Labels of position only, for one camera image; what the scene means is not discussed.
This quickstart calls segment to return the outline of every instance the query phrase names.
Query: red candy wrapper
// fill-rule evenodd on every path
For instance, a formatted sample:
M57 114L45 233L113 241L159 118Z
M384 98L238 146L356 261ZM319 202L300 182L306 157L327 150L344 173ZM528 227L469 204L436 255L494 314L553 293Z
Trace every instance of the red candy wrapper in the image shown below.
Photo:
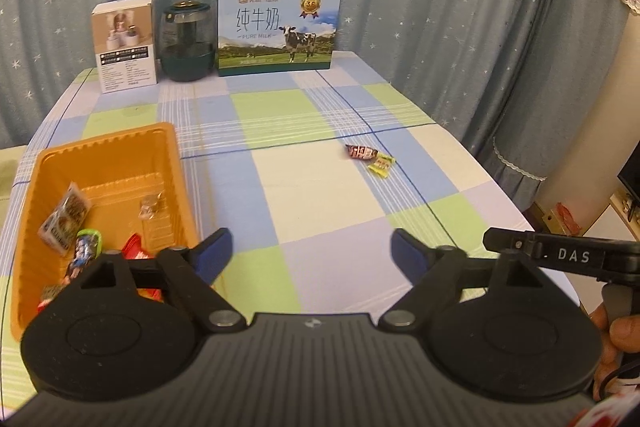
M372 160L378 155L378 151L365 145L347 145L347 153L358 160Z
M142 248L142 237L139 233L133 234L122 248L122 254L125 259L150 259L149 253ZM162 300L162 292L157 289L142 290L143 295L148 296L154 301Z

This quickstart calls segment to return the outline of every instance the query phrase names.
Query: yellow candy wrapper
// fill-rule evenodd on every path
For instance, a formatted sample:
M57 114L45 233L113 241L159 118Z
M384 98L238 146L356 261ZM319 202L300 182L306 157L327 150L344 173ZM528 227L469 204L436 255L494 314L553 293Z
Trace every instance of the yellow candy wrapper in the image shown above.
M371 165L367 165L367 169L371 172L374 172L378 176L386 178L389 175L389 169L391 168L393 162L387 160L386 158L381 158L380 154L376 158Z
M378 158L388 161L389 163L391 163L391 165L396 163L396 159L393 156L389 156L388 154L382 152L378 152L378 154L376 155L376 159Z

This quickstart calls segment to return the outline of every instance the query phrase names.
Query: checkered tablecloth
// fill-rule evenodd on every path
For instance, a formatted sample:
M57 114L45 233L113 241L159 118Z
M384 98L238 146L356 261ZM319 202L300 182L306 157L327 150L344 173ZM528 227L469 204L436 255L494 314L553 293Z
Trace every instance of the checkered tablecloth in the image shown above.
M481 244L487 227L529 229L466 150L354 54L335 52L324 71L161 80L110 94L100 93L95 70L85 70L31 140L0 237L3 408L33 393L9 330L9 301L36 156L158 121L177 130L200 235L218 227L234 235L235 254L219 285L247 316L368 311L376 319L409 288L390 257L396 227L473 256L490 255ZM394 156L389 177L348 158L346 143ZM564 275L555 278L572 292Z

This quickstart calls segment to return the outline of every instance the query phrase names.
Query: candy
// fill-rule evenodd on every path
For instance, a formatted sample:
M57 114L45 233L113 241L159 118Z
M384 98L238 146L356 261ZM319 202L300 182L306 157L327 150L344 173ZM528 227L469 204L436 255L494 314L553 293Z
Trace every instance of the candy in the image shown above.
M38 313L40 313L54 298L56 298L62 288L64 288L64 285L62 284L50 284L48 286L44 286L44 289L42 290L42 293L40 295Z
M347 145L347 153L358 160L372 160L378 155L378 151L365 145Z
M65 196L38 230L38 235L64 255L73 245L90 208L91 202L75 183L71 183Z
M139 233L134 233L127 240L126 244L122 248L122 254L125 259L150 259L151 256L148 252L142 248L142 236ZM149 297L150 299L160 301L162 299L162 292L158 289L140 289L138 293L143 297Z
M386 158L381 158L378 156L376 161L374 161L371 165L367 165L367 169L371 172L375 172L378 176L382 176L386 178L389 175L389 169L391 168L393 162L389 161Z
M89 263L100 255L102 251L102 236L100 232L92 229L84 229L78 232L76 238L76 254L73 261L66 267L63 285L68 285L78 277Z

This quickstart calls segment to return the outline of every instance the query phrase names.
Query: pure milk box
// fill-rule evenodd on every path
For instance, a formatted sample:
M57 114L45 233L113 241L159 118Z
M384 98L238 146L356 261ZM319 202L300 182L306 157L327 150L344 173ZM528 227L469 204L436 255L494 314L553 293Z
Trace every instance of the pure milk box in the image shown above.
M219 74L325 70L340 0L218 0Z

